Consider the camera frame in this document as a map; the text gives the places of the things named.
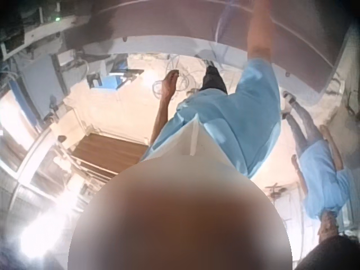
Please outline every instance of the light blue scrub top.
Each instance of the light blue scrub top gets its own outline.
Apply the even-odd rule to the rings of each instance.
[[[184,100],[143,159],[196,115],[235,168],[251,178],[280,134],[280,94],[271,64],[250,60],[234,94],[211,88]]]
[[[350,196],[348,170],[335,170],[329,145],[323,139],[309,146],[299,162],[308,187],[303,202],[308,216],[320,218],[325,210],[337,215]]]

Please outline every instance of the bare arm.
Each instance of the bare arm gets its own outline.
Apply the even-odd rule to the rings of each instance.
[[[152,135],[150,139],[150,145],[152,145],[157,137],[159,136],[161,130],[168,122],[168,108],[170,100],[175,94],[176,91],[176,82],[179,77],[178,70],[172,70],[166,75],[161,86],[161,99],[159,110],[157,111],[157,116],[155,119],[154,128],[152,129]]]
[[[332,136],[330,134],[329,129],[326,126],[321,125],[320,132],[324,136],[324,139],[326,139],[328,141],[328,144],[330,146],[335,170],[336,171],[343,170],[344,169],[343,159],[341,158],[340,151],[339,151],[338,147],[336,146],[334,139],[332,138]]]
[[[160,100],[159,110],[157,111],[154,128],[152,129],[150,145],[152,145],[155,142],[161,130],[168,122],[168,107],[169,107],[169,102]]]
[[[270,0],[256,0],[247,34],[247,58],[271,62],[274,23],[270,18]]]
[[[303,173],[302,173],[302,171],[300,170],[299,164],[298,164],[298,162],[297,162],[297,160],[296,160],[296,155],[292,155],[292,157],[291,157],[291,163],[292,163],[292,165],[294,166],[294,168],[295,168],[295,170],[296,170],[296,173],[298,174],[301,189],[303,190],[305,196],[307,196],[307,194],[308,194],[308,186],[306,185],[306,182],[305,182]]]

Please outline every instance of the cable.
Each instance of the cable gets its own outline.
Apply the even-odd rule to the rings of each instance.
[[[173,69],[176,69],[179,65],[179,62],[180,62],[180,55],[173,55],[170,57],[167,65],[166,65],[166,68],[165,68],[165,76],[168,75],[168,73],[173,70]],[[190,75],[190,73],[187,71],[187,70],[180,70],[179,69],[179,78],[180,80],[178,80],[178,86],[182,86],[180,89],[176,89],[176,92],[175,92],[175,95],[173,98],[176,97],[176,93],[177,92],[183,92],[183,91],[186,91],[189,86],[190,86],[190,79],[189,77],[192,77]],[[157,98],[157,99],[160,99],[161,97],[161,87],[160,87],[160,90],[158,90],[157,88],[159,87],[159,85],[162,83],[163,81],[162,80],[157,80],[155,83],[152,84],[152,92],[154,94],[154,96]]]

